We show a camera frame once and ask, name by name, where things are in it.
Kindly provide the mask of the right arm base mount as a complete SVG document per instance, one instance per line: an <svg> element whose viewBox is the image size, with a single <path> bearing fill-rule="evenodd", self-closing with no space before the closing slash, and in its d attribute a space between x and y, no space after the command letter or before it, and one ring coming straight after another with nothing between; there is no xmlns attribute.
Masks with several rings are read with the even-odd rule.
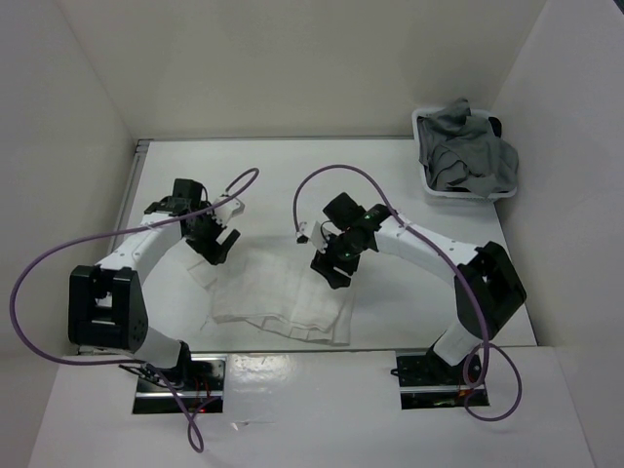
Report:
<svg viewBox="0 0 624 468"><path fill-rule="evenodd" d="M463 364L450 367L429 351L398 352L390 373L399 384L403 410L488 407L486 386L470 388L463 377Z"/></svg>

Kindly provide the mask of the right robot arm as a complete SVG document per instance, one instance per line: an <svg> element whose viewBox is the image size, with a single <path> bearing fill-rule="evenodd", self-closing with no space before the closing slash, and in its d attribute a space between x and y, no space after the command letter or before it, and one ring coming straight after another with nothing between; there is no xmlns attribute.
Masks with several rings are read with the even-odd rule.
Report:
<svg viewBox="0 0 624 468"><path fill-rule="evenodd" d="M505 249L488 242L479 247L423 229L377 204L366 210L341 193L323 209L335 232L322 223L300 223L299 242L316 249L313 271L334 290L347 288L366 251L405 260L448 283L455 294L455 316L427 350L417 374L439 383L457 376L466 357L495 338L527 299L526 290Z"/></svg>

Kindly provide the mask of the white pleated skirt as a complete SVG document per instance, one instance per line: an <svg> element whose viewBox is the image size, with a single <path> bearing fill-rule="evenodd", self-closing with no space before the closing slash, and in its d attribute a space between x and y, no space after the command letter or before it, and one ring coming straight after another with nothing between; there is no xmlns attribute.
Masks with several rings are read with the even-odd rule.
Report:
<svg viewBox="0 0 624 468"><path fill-rule="evenodd" d="M183 265L218 326L246 325L328 346L351 342L355 291L331 289L293 249L263 238L235 246L223 264L195 257Z"/></svg>

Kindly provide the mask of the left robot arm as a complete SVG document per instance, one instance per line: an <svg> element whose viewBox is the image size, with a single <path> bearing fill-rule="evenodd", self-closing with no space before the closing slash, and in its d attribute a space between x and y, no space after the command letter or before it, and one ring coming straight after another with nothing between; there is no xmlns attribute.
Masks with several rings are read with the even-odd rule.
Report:
<svg viewBox="0 0 624 468"><path fill-rule="evenodd" d="M202 183L176 179L171 195L144 210L138 233L99 263L71 272L69 340L139 360L136 374L159 386L179 390L203 380L208 368L192 359L188 344L150 327L142 285L160 259L175 250L190 278L207 289L240 236L227 224L244 209L228 193L209 200Z"/></svg>

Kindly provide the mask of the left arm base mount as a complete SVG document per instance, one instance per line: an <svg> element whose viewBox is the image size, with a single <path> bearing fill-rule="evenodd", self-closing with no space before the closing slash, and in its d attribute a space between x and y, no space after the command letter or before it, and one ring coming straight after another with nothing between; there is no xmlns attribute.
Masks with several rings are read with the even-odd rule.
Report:
<svg viewBox="0 0 624 468"><path fill-rule="evenodd" d="M172 385L178 398L190 413L221 413L226 362L220 358L194 361L199 372L184 383ZM181 413L172 392L153 372L138 366L120 365L120 369L137 377L133 414Z"/></svg>

